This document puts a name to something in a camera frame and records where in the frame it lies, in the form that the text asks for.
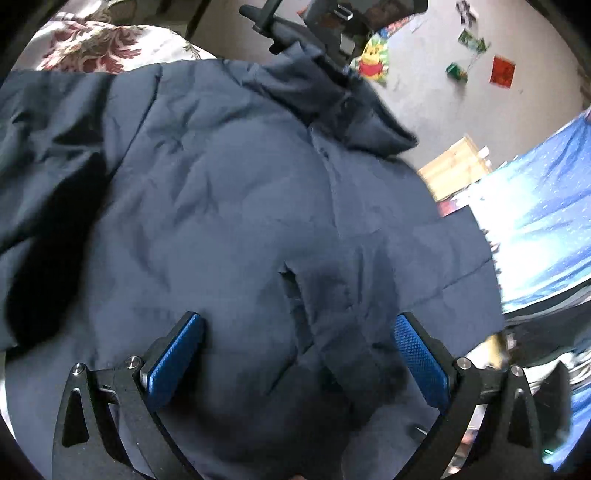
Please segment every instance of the metal screw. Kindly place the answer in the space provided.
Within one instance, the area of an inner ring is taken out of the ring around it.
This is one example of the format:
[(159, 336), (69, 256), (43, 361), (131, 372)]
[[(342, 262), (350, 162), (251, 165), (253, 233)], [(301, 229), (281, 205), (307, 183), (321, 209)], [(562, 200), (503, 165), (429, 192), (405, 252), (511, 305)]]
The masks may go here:
[(141, 361), (142, 359), (140, 357), (138, 357), (137, 355), (132, 355), (125, 361), (125, 368), (133, 370), (140, 364)]
[(462, 370), (468, 370), (472, 366), (472, 362), (470, 362), (465, 356), (458, 358), (456, 363)]
[(511, 373), (516, 377), (523, 377), (523, 369), (519, 365), (513, 365), (511, 367)]
[(76, 364), (72, 367), (72, 373), (74, 375), (80, 375), (84, 371), (84, 364)]

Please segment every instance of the green paper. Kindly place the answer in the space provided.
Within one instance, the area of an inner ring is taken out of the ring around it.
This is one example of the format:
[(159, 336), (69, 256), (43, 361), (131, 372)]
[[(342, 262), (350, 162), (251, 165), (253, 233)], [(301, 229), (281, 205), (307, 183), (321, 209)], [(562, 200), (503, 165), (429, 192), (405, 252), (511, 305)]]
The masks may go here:
[(468, 30), (464, 29), (464, 31), (460, 34), (459, 38), (457, 39), (459, 43), (465, 45), (470, 50), (477, 51), (478, 53), (484, 53), (488, 50), (490, 45), (486, 45), (484, 38), (478, 39), (472, 33), (468, 32)]

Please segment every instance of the blue bedsheet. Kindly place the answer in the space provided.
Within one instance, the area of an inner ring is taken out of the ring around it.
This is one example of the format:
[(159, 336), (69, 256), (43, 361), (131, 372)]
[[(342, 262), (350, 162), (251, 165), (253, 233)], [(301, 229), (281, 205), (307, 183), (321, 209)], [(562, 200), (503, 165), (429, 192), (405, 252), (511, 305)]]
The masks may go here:
[(505, 313), (591, 277), (591, 124), (583, 115), (455, 199), (487, 231)]

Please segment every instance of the red paper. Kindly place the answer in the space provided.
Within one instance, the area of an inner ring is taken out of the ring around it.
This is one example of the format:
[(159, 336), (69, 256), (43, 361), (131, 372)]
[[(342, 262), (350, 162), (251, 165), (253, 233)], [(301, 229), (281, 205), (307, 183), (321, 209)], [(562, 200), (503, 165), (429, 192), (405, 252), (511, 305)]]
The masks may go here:
[(491, 83), (511, 88), (514, 73), (515, 64), (512, 61), (495, 56), (492, 63)]

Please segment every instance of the floral bedspread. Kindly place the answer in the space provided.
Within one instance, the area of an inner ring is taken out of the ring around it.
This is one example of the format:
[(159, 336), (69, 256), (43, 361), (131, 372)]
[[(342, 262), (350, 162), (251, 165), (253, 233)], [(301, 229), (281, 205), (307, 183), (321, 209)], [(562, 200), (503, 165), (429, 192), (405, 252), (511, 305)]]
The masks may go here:
[(35, 34), (14, 69), (120, 73), (151, 63), (215, 58), (167, 28), (98, 21), (108, 20), (100, 1), (76, 3), (66, 4), (73, 12), (59, 12)]

